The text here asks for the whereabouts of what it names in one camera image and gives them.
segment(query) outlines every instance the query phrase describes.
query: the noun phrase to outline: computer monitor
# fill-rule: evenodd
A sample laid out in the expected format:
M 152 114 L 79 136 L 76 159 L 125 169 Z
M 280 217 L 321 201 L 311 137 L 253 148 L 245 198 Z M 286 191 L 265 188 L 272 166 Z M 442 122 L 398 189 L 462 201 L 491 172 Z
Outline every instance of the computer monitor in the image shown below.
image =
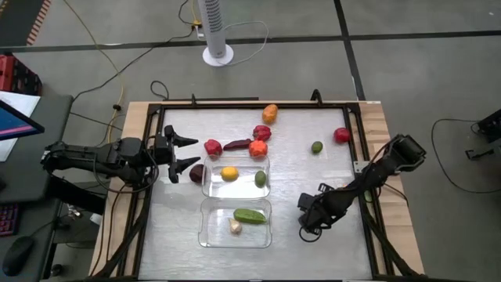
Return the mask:
M 0 140 L 43 133 L 45 128 L 0 100 Z

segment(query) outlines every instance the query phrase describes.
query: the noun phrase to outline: plastic tray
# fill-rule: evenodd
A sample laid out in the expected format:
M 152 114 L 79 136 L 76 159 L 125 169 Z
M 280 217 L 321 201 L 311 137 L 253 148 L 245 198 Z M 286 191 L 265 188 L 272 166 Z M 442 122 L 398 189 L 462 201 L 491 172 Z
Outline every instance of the plastic tray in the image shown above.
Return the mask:
M 240 235 L 229 231 L 229 219 L 237 208 L 248 208 L 265 215 L 267 223 L 242 223 Z M 261 200 L 220 200 L 208 198 L 200 207 L 202 213 L 198 241 L 204 247 L 266 248 L 272 243 L 272 206 Z
M 209 156 L 204 162 L 202 192 L 207 197 L 226 199 L 259 199 L 269 195 L 269 159 L 267 157 L 216 157 Z M 224 167 L 238 169 L 239 177 L 226 182 L 221 177 Z M 266 173 L 266 184 L 258 187 L 254 183 L 257 172 Z

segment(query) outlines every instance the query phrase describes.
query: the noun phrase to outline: wooden table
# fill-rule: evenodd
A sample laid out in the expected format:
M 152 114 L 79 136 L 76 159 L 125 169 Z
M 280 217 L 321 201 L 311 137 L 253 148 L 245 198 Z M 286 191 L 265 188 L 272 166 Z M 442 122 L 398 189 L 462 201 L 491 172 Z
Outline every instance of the wooden table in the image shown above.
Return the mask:
M 146 112 L 150 103 L 159 102 L 132 102 L 129 104 L 127 117 L 125 118 L 124 130 L 122 132 L 122 138 L 124 137 L 137 137 L 142 138 L 144 133 L 144 127 L 146 123 Z M 190 104 L 191 102 L 162 102 L 165 104 Z M 228 101 L 228 102 L 199 102 L 199 103 L 242 103 L 238 101 Z M 246 103 L 316 103 L 315 101 L 246 101 Z M 354 103 L 353 101 L 324 101 L 324 103 Z M 390 140 L 390 135 L 388 133 L 386 120 L 384 118 L 383 107 L 380 102 L 359 102 L 362 123 L 365 130 L 366 141 L 369 149 L 369 155 L 372 157 L 387 141 Z M 350 122 L 355 136 L 355 147 L 357 154 L 359 155 L 359 160 L 363 160 L 362 150 L 360 147 L 360 140 L 358 138 L 358 129 L 355 123 L 354 115 L 351 114 Z M 396 189 L 403 192 L 402 182 L 398 176 L 392 176 L 387 181 L 388 184 L 392 185 Z M 113 179 L 110 188 L 119 190 L 123 183 L 119 179 Z M 92 257 L 91 269 L 94 267 L 96 260 L 100 259 L 96 267 L 95 273 L 97 273 L 106 262 L 106 249 L 108 245 L 110 246 L 110 256 L 115 252 L 118 245 L 122 242 L 124 236 L 125 224 L 128 217 L 129 204 L 131 201 L 131 194 L 120 194 L 117 200 L 117 204 L 113 213 L 113 225 L 111 226 L 111 239 L 108 241 L 108 236 L 110 234 L 110 210 L 114 198 L 117 195 L 115 193 L 108 194 L 108 201 L 106 202 L 105 211 L 105 223 L 102 224 L 99 229 L 98 240 L 96 241 L 96 246 L 94 250 L 94 255 Z M 142 200 L 139 200 L 138 207 L 141 207 Z M 419 250 L 417 248 L 416 238 L 414 235 L 413 224 L 410 219 L 409 209 L 405 201 L 395 193 L 389 190 L 383 189 L 380 195 L 380 206 L 383 214 L 384 225 L 386 228 L 387 238 L 394 245 L 398 253 L 407 261 L 407 263 L 416 270 L 418 273 L 423 273 L 423 265 L 421 263 L 421 257 Z M 136 209 L 137 214 L 139 214 L 140 208 Z M 103 240 L 103 250 L 100 252 L 101 248 L 101 233 L 104 232 Z M 135 257 L 136 250 L 136 239 L 132 242 L 127 256 L 127 262 L 125 266 L 125 275 L 132 275 L 132 265 Z M 380 249 L 379 242 L 374 238 L 374 244 L 377 253 L 377 262 L 379 266 L 380 273 L 385 273 L 384 270 L 384 260 Z

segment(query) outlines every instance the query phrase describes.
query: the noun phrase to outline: white tower fan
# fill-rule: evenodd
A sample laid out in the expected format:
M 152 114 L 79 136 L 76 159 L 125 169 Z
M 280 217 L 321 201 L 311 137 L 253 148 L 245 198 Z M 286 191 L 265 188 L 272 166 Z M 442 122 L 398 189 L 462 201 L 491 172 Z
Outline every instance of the white tower fan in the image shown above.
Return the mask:
M 212 67 L 223 67 L 233 59 L 233 49 L 226 44 L 219 0 L 198 0 L 207 48 L 202 57 Z

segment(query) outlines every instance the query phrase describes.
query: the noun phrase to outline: toy fruit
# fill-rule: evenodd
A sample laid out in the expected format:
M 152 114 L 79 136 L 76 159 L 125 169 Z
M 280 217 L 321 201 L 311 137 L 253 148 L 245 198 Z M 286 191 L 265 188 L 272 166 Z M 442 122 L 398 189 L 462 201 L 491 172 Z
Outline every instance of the toy fruit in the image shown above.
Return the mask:
M 322 142 L 320 142 L 320 141 L 315 141 L 315 142 L 312 144 L 312 153 L 314 153 L 314 154 L 318 154 L 318 153 L 320 153 L 320 151 L 322 151 L 322 148 L 323 148 L 323 144 L 322 144 Z
M 235 219 L 229 219 L 229 232 L 239 235 L 240 232 L 242 232 L 242 223 L 236 221 Z
M 202 183 L 204 177 L 204 165 L 197 164 L 189 171 L 189 178 L 195 183 Z
M 234 181 L 238 178 L 238 169 L 235 167 L 225 167 L 221 170 L 221 177 L 225 181 Z
M 263 121 L 267 124 L 273 123 L 278 112 L 279 108 L 275 104 L 266 106 L 266 108 L 263 110 Z
M 256 183 L 257 187 L 263 187 L 266 184 L 266 173 L 263 171 L 257 172 L 254 176 L 254 182 Z
M 253 211 L 246 208 L 237 208 L 233 212 L 233 217 L 245 223 L 261 224 L 266 223 L 266 217 L 259 211 Z
M 204 147 L 209 155 L 220 156 L 222 154 L 221 144 L 214 139 L 207 140 Z
M 339 144 L 346 143 L 350 141 L 350 132 L 346 128 L 338 128 L 334 132 L 334 140 Z
M 249 145 L 249 154 L 252 157 L 265 156 L 268 153 L 268 145 L 264 141 L 255 140 Z
M 250 139 L 232 141 L 226 144 L 222 149 L 223 150 L 247 149 L 249 147 L 249 144 L 251 144 L 251 142 L 252 140 Z
M 258 125 L 252 132 L 254 140 L 266 141 L 272 136 L 272 130 L 266 125 Z

